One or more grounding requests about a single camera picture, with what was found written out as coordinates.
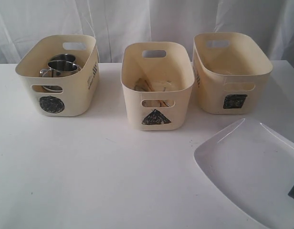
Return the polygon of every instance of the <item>white backdrop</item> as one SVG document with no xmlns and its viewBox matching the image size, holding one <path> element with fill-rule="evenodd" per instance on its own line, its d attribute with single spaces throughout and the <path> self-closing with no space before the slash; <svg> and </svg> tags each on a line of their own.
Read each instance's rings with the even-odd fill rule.
<svg viewBox="0 0 294 229">
<path fill-rule="evenodd" d="M 294 0 L 0 0 L 0 63 L 53 34 L 95 36 L 101 62 L 147 41 L 178 42 L 191 57 L 193 37 L 209 31 L 245 33 L 294 67 Z"/>
</svg>

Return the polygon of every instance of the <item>black square label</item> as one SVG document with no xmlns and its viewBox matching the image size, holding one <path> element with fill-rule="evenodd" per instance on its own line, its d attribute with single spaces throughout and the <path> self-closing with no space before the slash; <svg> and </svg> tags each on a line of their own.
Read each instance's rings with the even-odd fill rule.
<svg viewBox="0 0 294 229">
<path fill-rule="evenodd" d="M 246 94 L 230 94 L 224 99 L 224 109 L 240 109 L 248 95 Z"/>
</svg>

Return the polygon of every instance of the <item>bin handle hole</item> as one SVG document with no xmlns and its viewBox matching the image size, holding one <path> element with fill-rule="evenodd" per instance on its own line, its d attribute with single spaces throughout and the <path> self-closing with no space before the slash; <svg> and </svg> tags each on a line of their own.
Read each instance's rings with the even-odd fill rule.
<svg viewBox="0 0 294 229">
<path fill-rule="evenodd" d="M 62 46 L 65 50 L 86 50 L 86 45 L 81 42 L 64 42 Z"/>
<path fill-rule="evenodd" d="M 226 83 L 224 86 L 226 92 L 248 92 L 255 88 L 255 83 Z"/>
<path fill-rule="evenodd" d="M 158 107 L 173 107 L 176 104 L 174 100 L 143 100 L 142 106 L 143 107 L 152 107 L 152 108 L 158 108 Z"/>
<path fill-rule="evenodd" d="M 166 55 L 165 50 L 144 50 L 142 52 L 144 58 L 164 58 Z"/>
<path fill-rule="evenodd" d="M 228 40 L 212 40 L 207 41 L 206 46 L 208 48 L 227 48 L 230 45 L 230 41 Z"/>
<path fill-rule="evenodd" d="M 57 85 L 32 85 L 32 90 L 38 93 L 62 93 L 63 89 Z"/>
</svg>

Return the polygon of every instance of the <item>black triangle label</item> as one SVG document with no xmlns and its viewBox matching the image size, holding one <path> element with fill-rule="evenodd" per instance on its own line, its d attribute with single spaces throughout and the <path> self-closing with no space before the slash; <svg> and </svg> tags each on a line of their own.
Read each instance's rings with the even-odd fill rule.
<svg viewBox="0 0 294 229">
<path fill-rule="evenodd" d="M 150 114 L 144 118 L 142 121 L 143 125 L 162 125 L 169 124 L 171 121 L 166 118 L 160 111 L 157 109 L 153 110 Z"/>
</svg>

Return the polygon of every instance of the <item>black circle label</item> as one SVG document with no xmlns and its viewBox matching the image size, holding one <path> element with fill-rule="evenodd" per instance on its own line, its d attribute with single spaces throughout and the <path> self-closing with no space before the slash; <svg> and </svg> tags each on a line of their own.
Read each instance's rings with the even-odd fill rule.
<svg viewBox="0 0 294 229">
<path fill-rule="evenodd" d="M 64 103 L 61 99 L 53 96 L 44 96 L 39 100 L 40 107 L 48 113 L 60 113 L 64 110 Z"/>
</svg>

